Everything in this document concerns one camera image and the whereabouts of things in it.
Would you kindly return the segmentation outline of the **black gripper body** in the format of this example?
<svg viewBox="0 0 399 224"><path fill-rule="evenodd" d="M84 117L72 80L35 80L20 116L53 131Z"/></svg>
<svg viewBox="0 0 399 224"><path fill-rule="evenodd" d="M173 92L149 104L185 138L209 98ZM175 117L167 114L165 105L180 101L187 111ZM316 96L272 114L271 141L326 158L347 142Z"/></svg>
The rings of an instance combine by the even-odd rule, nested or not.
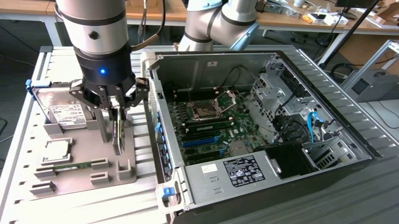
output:
<svg viewBox="0 0 399 224"><path fill-rule="evenodd" d="M83 72L83 83L87 88L97 89L100 86L117 85L129 89L135 81L131 67L131 46L124 45L109 54L89 54L73 47L77 62Z"/></svg>

